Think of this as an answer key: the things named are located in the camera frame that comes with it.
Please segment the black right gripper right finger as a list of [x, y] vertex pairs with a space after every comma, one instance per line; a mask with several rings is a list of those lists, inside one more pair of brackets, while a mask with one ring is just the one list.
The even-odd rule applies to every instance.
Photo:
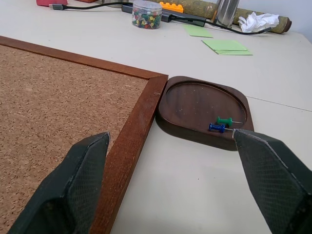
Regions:
[[312, 172], [282, 141], [233, 133], [249, 189], [273, 234], [312, 232]]

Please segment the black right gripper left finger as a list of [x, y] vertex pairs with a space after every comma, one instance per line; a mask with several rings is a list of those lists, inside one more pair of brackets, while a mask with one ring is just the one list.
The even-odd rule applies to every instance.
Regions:
[[87, 234], [101, 191], [110, 134], [75, 143], [40, 183], [10, 234]]

